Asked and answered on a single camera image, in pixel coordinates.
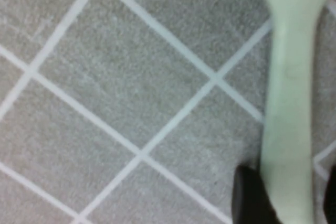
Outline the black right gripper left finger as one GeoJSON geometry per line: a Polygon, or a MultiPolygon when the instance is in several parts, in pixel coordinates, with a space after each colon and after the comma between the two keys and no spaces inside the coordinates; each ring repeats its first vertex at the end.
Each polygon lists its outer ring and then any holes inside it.
{"type": "Polygon", "coordinates": [[[235,169],[231,212],[233,224],[280,223],[260,174],[244,165],[235,169]]]}

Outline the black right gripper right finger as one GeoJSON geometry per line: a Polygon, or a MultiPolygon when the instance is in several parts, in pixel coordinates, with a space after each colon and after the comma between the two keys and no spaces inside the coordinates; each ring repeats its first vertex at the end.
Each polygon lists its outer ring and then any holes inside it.
{"type": "Polygon", "coordinates": [[[335,224],[335,198],[336,198],[335,165],[332,167],[324,195],[324,215],[328,224],[335,224]]]}

